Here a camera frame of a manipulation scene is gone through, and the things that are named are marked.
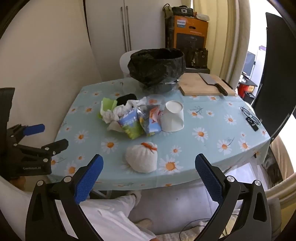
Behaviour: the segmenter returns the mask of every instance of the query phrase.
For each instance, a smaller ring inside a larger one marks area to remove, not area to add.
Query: remote control
[[[256,125],[256,123],[250,117],[247,117],[246,120],[250,124],[250,126],[253,128],[254,131],[259,130],[259,128]]]

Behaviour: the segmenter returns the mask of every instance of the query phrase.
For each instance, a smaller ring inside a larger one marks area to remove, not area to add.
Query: wardrobe handle
[[[124,50],[126,51],[126,33],[124,32],[124,21],[123,21],[123,9],[122,7],[120,8],[121,11],[121,18],[122,18],[122,30],[123,30],[123,41],[124,41]]]
[[[126,15],[128,17],[128,6],[126,6]],[[128,20],[128,38],[130,40],[130,51],[131,51],[131,35],[130,35],[130,30],[129,30],[129,20]]]

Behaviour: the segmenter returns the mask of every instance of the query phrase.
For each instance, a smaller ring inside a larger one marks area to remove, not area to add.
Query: foot
[[[142,193],[142,190],[132,190],[132,191],[128,191],[126,195],[132,195],[132,194],[135,195],[135,197],[136,197],[135,206],[137,206],[140,202],[141,197],[142,197],[141,193]]]
[[[145,218],[137,223],[135,223],[137,226],[140,226],[141,228],[145,228],[151,231],[153,227],[153,221],[149,218]]]

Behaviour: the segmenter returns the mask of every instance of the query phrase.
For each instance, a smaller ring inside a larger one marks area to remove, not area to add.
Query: white paper cup
[[[165,132],[179,131],[184,128],[183,105],[175,100],[166,102],[161,117],[161,130]]]

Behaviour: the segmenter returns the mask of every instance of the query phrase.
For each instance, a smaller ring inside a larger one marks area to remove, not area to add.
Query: black trash bag
[[[130,76],[146,87],[164,85],[185,72],[185,57],[174,48],[143,49],[131,55],[128,69]]]

